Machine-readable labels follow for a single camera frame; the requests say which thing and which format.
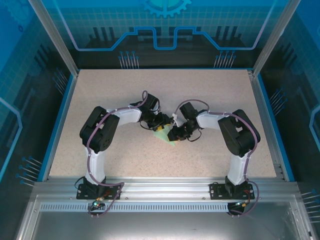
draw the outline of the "green object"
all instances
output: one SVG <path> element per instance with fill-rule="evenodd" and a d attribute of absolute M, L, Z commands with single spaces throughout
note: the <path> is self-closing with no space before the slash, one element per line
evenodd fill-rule
<path fill-rule="evenodd" d="M 161 139 L 163 141 L 165 141 L 166 143 L 172 145 L 172 146 L 176 146 L 175 143 L 173 141 L 169 141 L 168 139 L 168 133 L 170 131 L 170 127 L 169 126 L 164 126 L 164 129 L 160 130 L 160 131 L 154 131 L 153 135 L 155 137 L 157 137 L 158 139 Z"/>

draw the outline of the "beige work surface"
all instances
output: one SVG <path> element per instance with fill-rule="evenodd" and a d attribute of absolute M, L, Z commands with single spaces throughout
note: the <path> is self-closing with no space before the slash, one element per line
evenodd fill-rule
<path fill-rule="evenodd" d="M 243 109 L 261 135 L 248 175 L 276 176 L 248 72 L 217 69 L 81 70 L 50 176 L 85 175 L 87 158 L 79 132 L 94 107 L 126 107 L 140 101 L 143 90 L 159 98 L 169 116 L 187 99 L 203 100 L 214 112 Z M 192 104 L 198 111 L 206 108 Z M 139 123 L 129 123 L 117 128 L 104 168 L 113 177 L 224 177 L 230 156 L 219 130 L 203 129 L 199 140 L 171 146 Z"/>

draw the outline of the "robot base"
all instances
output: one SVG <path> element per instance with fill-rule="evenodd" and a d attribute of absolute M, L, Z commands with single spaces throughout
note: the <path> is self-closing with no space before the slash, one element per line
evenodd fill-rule
<path fill-rule="evenodd" d="M 83 178 L 83 183 L 79 184 L 76 199 L 78 200 L 95 200 L 104 196 L 105 200 L 113 200 L 119 190 L 120 186 L 101 186 L 95 185 Z"/>
<path fill-rule="evenodd" d="M 248 195 L 245 193 L 245 190 L 250 192 L 251 200 L 255 199 L 255 193 L 252 184 L 249 184 L 245 181 L 240 185 L 234 186 L 229 182 L 227 177 L 225 182 L 226 183 L 223 184 L 217 182 L 209 184 L 211 200 L 247 200 Z"/>

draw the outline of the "enclosure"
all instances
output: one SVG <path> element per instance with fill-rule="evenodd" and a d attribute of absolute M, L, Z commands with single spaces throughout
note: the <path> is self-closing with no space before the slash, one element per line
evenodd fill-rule
<path fill-rule="evenodd" d="M 319 239 L 319 9 L 317 0 L 0 0 L 1 239 Z M 130 123 L 104 161 L 106 182 L 124 182 L 120 197 L 88 215 L 93 200 L 76 189 L 87 172 L 80 130 L 96 106 L 128 106 L 143 90 L 170 117 L 187 99 L 244 110 L 261 137 L 248 165 L 259 188 L 250 214 L 230 216 L 239 200 L 212 199 L 231 166 L 221 131 L 173 143 Z"/>

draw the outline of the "gear graphic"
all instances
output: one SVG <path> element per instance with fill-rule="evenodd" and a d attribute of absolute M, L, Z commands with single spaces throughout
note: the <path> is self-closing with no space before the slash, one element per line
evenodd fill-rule
<path fill-rule="evenodd" d="M 186 10 L 191 0 L 141 0 L 144 10 L 150 11 L 150 14 L 156 14 L 157 18 L 163 16 L 166 18 L 170 15 L 180 14 L 181 10 Z"/>
<path fill-rule="evenodd" d="M 0 8 L 4 6 L 19 25 L 22 25 L 29 17 L 28 0 L 0 0 Z"/>

